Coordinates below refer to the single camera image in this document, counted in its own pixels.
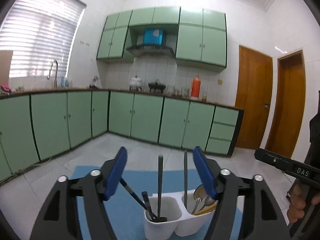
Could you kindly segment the person's right hand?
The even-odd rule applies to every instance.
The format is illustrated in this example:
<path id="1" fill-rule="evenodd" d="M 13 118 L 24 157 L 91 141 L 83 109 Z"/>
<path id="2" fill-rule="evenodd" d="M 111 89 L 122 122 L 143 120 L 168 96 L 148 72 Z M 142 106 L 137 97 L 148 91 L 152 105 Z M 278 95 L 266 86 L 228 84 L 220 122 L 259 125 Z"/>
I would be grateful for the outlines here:
<path id="1" fill-rule="evenodd" d="M 291 204 L 287 211 L 287 217 L 290 223 L 295 223 L 299 219 L 302 219 L 305 215 L 304 208 L 306 206 L 305 200 L 300 196 L 303 190 L 299 184 L 297 184 L 290 195 Z"/>

